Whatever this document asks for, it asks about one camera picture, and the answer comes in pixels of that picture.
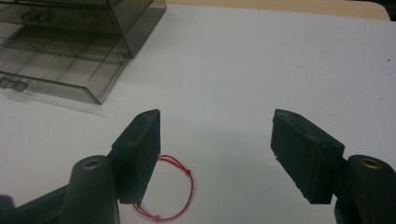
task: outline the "drawer organizer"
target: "drawer organizer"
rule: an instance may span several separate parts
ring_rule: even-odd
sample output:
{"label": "drawer organizer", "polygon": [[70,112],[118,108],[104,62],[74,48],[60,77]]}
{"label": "drawer organizer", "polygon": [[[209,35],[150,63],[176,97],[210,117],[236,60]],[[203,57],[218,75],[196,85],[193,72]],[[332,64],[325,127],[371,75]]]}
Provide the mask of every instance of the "drawer organizer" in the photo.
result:
{"label": "drawer organizer", "polygon": [[0,87],[101,104],[164,0],[0,0]]}

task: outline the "red rubber band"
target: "red rubber band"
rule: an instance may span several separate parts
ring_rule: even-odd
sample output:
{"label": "red rubber band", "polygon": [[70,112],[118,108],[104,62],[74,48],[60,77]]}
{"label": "red rubber band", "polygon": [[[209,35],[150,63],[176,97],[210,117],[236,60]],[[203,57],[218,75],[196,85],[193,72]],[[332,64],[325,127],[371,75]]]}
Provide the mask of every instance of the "red rubber band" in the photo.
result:
{"label": "red rubber band", "polygon": [[191,189],[190,189],[189,199],[187,200],[187,202],[184,205],[183,209],[181,209],[180,212],[178,212],[176,215],[174,215],[172,217],[160,217],[160,215],[154,216],[154,215],[150,214],[149,212],[147,212],[142,206],[137,207],[134,204],[133,207],[134,207],[134,210],[136,210],[137,213],[139,213],[143,217],[146,217],[148,219],[152,219],[155,222],[170,221],[172,219],[181,217],[181,215],[183,215],[183,213],[186,212],[187,208],[189,208],[189,205],[190,205],[191,200],[192,200],[192,195],[193,195],[193,192],[194,192],[194,179],[192,178],[191,170],[187,169],[175,157],[172,157],[172,156],[169,156],[169,155],[161,155],[160,158],[158,159],[158,161],[166,161],[168,163],[171,163],[172,165],[176,166],[180,170],[184,171],[184,173],[186,173],[186,175],[190,178],[190,182],[191,182]]}

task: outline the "white table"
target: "white table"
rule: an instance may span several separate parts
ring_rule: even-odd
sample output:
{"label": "white table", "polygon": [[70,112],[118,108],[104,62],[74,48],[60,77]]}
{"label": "white table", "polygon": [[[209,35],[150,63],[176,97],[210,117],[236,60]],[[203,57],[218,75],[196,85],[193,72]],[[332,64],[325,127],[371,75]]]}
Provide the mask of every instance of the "white table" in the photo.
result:
{"label": "white table", "polygon": [[[335,223],[270,148],[276,108],[302,114],[354,154],[396,167],[396,25],[266,10],[169,5],[103,105],[0,90],[0,193],[16,205],[106,155],[139,113],[162,111],[162,151],[192,169],[174,223]],[[159,162],[144,204],[164,217],[189,179]],[[122,224],[150,223],[120,206]]]}

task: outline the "transparent container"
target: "transparent container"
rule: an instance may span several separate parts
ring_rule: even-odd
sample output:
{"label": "transparent container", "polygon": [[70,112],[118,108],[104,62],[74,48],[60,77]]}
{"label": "transparent container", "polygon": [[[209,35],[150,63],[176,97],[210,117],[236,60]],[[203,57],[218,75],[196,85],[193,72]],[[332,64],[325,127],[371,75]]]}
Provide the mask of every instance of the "transparent container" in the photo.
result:
{"label": "transparent container", "polygon": [[164,0],[0,1],[0,87],[101,104]]}

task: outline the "black plastic part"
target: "black plastic part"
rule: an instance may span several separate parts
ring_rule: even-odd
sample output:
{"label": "black plastic part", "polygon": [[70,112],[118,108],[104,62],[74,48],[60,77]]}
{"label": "black plastic part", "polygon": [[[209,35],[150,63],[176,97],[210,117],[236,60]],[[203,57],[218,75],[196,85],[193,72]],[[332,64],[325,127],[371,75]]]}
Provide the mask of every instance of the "black plastic part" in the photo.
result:
{"label": "black plastic part", "polygon": [[350,190],[364,224],[396,223],[396,173],[385,162],[351,156],[347,174]]}
{"label": "black plastic part", "polygon": [[139,114],[112,146],[120,203],[140,206],[161,154],[160,110]]}
{"label": "black plastic part", "polygon": [[344,145],[299,114],[277,109],[271,148],[310,203],[330,203]]}
{"label": "black plastic part", "polygon": [[0,221],[1,224],[55,224],[59,222],[67,186],[56,189],[29,203],[15,208]]}
{"label": "black plastic part", "polygon": [[14,202],[8,195],[0,195],[0,223],[15,210]]}
{"label": "black plastic part", "polygon": [[337,224],[361,224],[361,215],[356,204],[344,204],[337,200],[334,207],[335,220]]}
{"label": "black plastic part", "polygon": [[120,223],[111,161],[92,156],[73,167],[60,224]]}

